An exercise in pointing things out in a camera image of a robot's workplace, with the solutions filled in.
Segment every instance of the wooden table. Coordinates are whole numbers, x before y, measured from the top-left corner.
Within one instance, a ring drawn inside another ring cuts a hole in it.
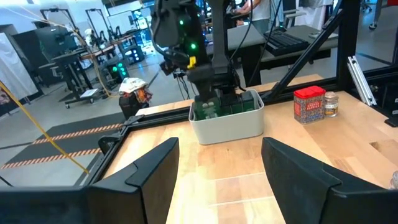
[[[93,58],[96,58],[97,56],[100,56],[101,54],[105,54],[106,52],[113,50],[113,49],[114,49],[114,45],[109,45],[109,46],[105,47],[104,49],[97,50],[96,52],[93,52],[92,54],[85,54],[85,55],[80,56],[80,60],[93,59]]]
[[[300,77],[298,84],[321,79]],[[257,86],[271,89],[273,84]],[[398,170],[398,129],[385,116],[345,92],[335,118],[301,125],[293,102],[266,106],[262,136],[209,146],[198,144],[189,122],[131,132],[105,176],[170,137],[179,137],[180,164],[167,223],[284,223],[261,159],[261,139],[273,137],[327,164],[388,188]],[[149,114],[190,101],[143,109]]]
[[[126,41],[126,40],[130,40],[130,39],[133,39],[133,38],[134,38],[133,35],[128,35],[128,36],[122,37],[122,38],[120,38],[120,39],[113,40],[111,44],[113,44],[113,45],[118,45],[118,44],[123,43],[123,42]]]

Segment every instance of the floor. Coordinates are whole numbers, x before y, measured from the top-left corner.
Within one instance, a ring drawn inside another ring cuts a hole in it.
[[[387,7],[382,10],[378,28],[371,32],[368,25],[372,23],[374,14],[364,13],[359,22],[357,53],[370,55],[379,59],[369,59],[367,56],[357,54],[359,64],[363,70],[386,66],[383,61],[391,62],[391,55],[394,46],[395,33],[397,29],[398,7]],[[325,78],[333,77],[336,74],[336,55],[337,50],[333,49],[330,58],[315,61],[313,65],[307,64],[298,76],[317,73]],[[158,55],[147,56],[146,60],[129,68],[131,77],[138,77],[151,83],[150,91],[153,92],[152,106],[162,105],[175,101],[183,100],[178,88],[178,82],[173,77],[165,76],[159,70],[159,63],[162,57]],[[287,72],[287,67],[273,68],[261,72],[263,83],[279,81]],[[91,78],[95,77],[92,70],[88,70]],[[190,97],[194,96],[190,84],[187,82]],[[117,98],[98,100],[94,104],[86,102],[75,103],[67,110],[63,103],[58,100],[68,93],[64,91],[65,84],[51,86],[45,89],[45,96],[26,105],[29,113],[48,130],[52,126],[71,123],[74,121],[94,118],[111,113],[120,112]],[[21,152],[26,145],[18,146],[26,142],[32,142],[41,135],[41,132],[32,124],[27,116],[15,110],[11,116],[0,118],[0,166],[9,159]],[[94,158],[94,155],[76,157],[77,161],[87,166]],[[16,167],[11,169],[0,169],[0,176],[5,178],[14,186],[56,186],[74,185],[81,178],[82,170],[67,159],[52,162],[44,162],[29,166]],[[0,186],[6,186],[0,180]]]

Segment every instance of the red box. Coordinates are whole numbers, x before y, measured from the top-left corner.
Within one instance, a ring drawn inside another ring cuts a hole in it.
[[[325,93],[319,86],[294,91],[294,118],[302,124],[323,119]]]

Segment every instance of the wire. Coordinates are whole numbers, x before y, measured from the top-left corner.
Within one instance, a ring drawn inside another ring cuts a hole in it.
[[[179,82],[181,82],[181,85],[183,87],[183,89],[185,90],[185,92],[187,93],[187,99],[189,100],[191,97],[189,95],[189,91],[188,91],[188,86],[185,83],[185,80],[182,77],[178,77]]]
[[[184,79],[183,77],[181,77],[181,80],[183,81],[184,89],[185,89],[185,91],[187,92],[188,99],[190,99],[191,96],[189,95],[189,90],[188,90],[187,83],[185,82],[185,79]]]
[[[259,58],[259,60],[257,61],[256,67],[254,68],[253,74],[251,75],[249,82],[247,82],[247,86],[250,86],[251,82],[253,81],[254,75],[256,74],[256,71],[257,71],[257,69],[258,69],[259,66],[260,66],[260,62],[261,62],[262,56],[264,55],[264,52],[266,51],[266,47],[267,47],[267,44],[268,44],[268,40],[269,40],[269,38],[271,37],[271,33],[272,33],[272,31],[273,31],[273,29],[274,29],[274,27],[275,27],[276,18],[277,18],[277,16],[278,16],[278,12],[279,12],[279,8],[280,8],[280,4],[281,4],[281,3],[282,3],[282,0],[279,0],[278,7],[277,7],[276,12],[275,12],[274,20],[272,21],[271,30],[270,30],[269,33],[268,33],[268,37],[267,37],[267,39],[266,39],[266,43],[264,44],[264,46],[263,46],[263,48],[262,48],[262,52],[261,52],[261,54],[260,54],[260,58]]]
[[[192,82],[189,82],[189,83],[191,83],[191,88],[192,88],[193,94],[195,94],[195,96],[197,96],[197,93],[195,92],[195,89],[194,89],[194,87],[193,87],[193,85],[192,85]]]
[[[10,184],[6,179],[0,176],[0,180],[2,180],[4,183],[6,183],[8,186],[13,187],[12,184]]]
[[[180,81],[178,80],[178,78],[177,78],[177,83],[178,83],[178,88],[180,89],[182,99],[185,100],[184,94],[182,93],[182,90],[181,90]]]
[[[232,53],[231,58],[229,58],[229,61],[231,61],[233,59],[236,52],[238,52],[238,50],[241,48],[244,40],[246,39],[246,36],[248,35],[249,30],[250,30],[252,19],[253,19],[253,0],[250,0],[250,21],[249,21],[248,29],[246,29],[246,33],[244,34],[241,43],[238,45],[238,48],[236,48],[235,51]]]
[[[19,100],[8,90],[8,88],[3,84],[3,82],[0,82],[0,87],[2,90],[4,90],[10,98],[21,108],[21,110],[26,114],[26,116],[36,125],[36,127],[43,133],[45,138],[49,140],[51,145],[53,145],[58,151],[60,151],[66,158],[70,159],[72,162],[74,162],[78,167],[80,167],[84,172],[89,174],[88,170],[83,167],[79,162],[77,162],[74,158],[70,157],[61,147],[59,147],[53,140],[52,138],[44,131],[44,129],[41,127],[41,125],[34,119],[34,117],[25,109],[24,105],[22,105]]]

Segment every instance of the person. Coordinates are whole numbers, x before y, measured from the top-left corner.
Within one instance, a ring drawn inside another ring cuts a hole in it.
[[[270,18],[270,0],[252,0],[253,1],[253,14],[252,14],[252,25],[257,29],[260,34],[263,34],[269,29],[269,18]],[[250,13],[250,0],[246,0],[246,3],[242,8],[237,9],[236,12],[239,14]]]

